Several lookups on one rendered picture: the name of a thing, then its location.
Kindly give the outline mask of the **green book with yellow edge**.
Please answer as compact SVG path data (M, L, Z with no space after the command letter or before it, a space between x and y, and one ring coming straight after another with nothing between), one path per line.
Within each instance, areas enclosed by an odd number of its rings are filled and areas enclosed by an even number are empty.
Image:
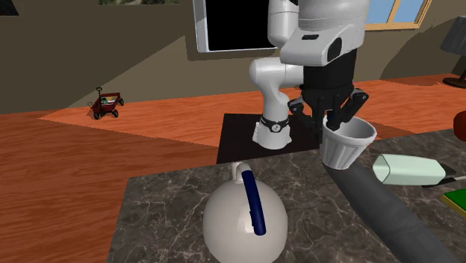
M443 194L441 201L466 219L466 188Z

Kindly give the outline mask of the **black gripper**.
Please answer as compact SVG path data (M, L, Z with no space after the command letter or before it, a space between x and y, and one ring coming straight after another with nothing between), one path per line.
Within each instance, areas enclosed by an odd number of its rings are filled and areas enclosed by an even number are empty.
M352 84L357 50L341 55L326 66L304 66L301 95L288 102L290 112L318 141L323 139L323 118L327 111L327 127L332 131L348 123L368 100L369 95ZM304 113L305 103L312 114Z

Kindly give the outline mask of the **red toy wagon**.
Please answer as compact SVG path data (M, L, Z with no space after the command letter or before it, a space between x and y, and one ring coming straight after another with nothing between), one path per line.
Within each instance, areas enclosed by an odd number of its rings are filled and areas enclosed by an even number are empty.
M102 87L97 87L98 99L94 103L89 103L90 110L93 112L93 118L99 120L106 114L112 114L115 118L119 116L117 106L125 104L121 93L102 93Z

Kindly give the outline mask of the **white ribbed cup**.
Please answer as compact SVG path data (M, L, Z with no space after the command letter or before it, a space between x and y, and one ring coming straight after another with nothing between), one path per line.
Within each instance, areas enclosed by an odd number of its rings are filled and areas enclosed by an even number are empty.
M375 127L359 117L341 123L336 131L329 129L327 122L324 117L320 160L334 170L348 169L377 136Z

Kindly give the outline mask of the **window with wooden frame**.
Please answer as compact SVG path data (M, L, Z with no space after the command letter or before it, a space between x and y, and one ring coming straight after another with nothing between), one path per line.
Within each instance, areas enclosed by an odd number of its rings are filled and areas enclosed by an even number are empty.
M367 31L418 29L432 0L370 0Z

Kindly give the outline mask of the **lamp with dark shade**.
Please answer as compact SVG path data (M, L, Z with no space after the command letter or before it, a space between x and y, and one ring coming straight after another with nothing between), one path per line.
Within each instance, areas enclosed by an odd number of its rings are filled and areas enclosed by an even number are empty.
M466 56L466 16L458 16L455 19L440 49L455 55ZM443 82L452 87L466 89L466 69L460 77L444 78Z

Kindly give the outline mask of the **black robot stand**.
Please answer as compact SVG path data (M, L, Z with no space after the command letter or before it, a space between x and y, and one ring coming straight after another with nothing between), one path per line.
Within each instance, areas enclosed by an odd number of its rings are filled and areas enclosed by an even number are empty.
M260 114L224 114L217 164L319 148L313 131L290 115L292 141L283 149L265 149L252 140Z

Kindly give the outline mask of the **black screen with white frame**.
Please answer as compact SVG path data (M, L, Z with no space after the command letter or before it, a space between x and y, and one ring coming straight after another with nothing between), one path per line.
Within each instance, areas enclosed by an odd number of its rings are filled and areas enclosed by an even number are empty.
M269 0L192 0L200 53L272 50Z

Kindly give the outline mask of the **dark red round thing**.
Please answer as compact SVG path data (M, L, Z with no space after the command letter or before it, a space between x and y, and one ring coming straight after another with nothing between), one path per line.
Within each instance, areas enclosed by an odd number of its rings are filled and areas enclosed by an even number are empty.
M459 140L466 142L466 111L458 112L453 118L453 132Z

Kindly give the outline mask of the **pale green rounded box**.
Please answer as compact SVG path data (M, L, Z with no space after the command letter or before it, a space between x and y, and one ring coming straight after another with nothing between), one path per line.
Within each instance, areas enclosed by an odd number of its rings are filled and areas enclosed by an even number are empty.
M372 169L384 185L436 185L446 176L436 160L411 155L381 154Z

